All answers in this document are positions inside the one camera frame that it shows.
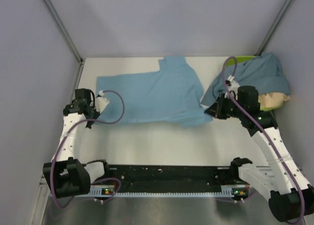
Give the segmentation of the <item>light blue printed t-shirt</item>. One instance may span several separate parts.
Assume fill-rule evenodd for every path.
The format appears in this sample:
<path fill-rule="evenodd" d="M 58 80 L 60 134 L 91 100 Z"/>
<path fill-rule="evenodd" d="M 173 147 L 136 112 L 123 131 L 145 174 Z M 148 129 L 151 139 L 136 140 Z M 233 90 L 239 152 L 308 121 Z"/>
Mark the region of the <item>light blue printed t-shirt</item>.
<path fill-rule="evenodd" d="M 183 56 L 158 61 L 159 71 L 98 76 L 96 91 L 104 91 L 109 105 L 99 116 L 120 124 L 171 122 L 199 126 L 213 118 L 204 113 L 203 86 Z"/>

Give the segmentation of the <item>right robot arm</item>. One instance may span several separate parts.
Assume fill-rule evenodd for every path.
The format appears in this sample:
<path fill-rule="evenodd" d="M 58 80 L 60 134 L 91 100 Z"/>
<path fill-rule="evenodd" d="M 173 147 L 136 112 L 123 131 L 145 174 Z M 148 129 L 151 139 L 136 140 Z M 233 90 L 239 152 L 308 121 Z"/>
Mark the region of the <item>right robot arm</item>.
<path fill-rule="evenodd" d="M 268 202 L 278 221 L 295 224 L 313 214 L 314 187 L 287 150 L 272 113 L 261 110 L 258 97 L 253 86 L 240 86 L 237 91 L 220 94 L 205 113 L 217 119 L 240 120 L 261 149 L 273 178 L 261 172 L 251 160 L 235 158 L 231 162 L 230 180 L 250 184 Z"/>

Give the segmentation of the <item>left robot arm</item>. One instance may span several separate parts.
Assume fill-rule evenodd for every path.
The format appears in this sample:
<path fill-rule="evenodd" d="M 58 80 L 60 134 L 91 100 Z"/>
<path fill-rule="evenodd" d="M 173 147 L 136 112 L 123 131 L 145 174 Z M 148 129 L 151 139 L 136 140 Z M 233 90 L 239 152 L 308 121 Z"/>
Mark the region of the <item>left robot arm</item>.
<path fill-rule="evenodd" d="M 43 175 L 56 198 L 74 197 L 89 193 L 94 181 L 106 184 L 111 172 L 105 160 L 83 163 L 78 157 L 82 135 L 105 110 L 109 100 L 103 92 L 80 88 L 75 98 L 63 109 L 63 130 L 59 146 L 50 163 L 43 165 Z"/>

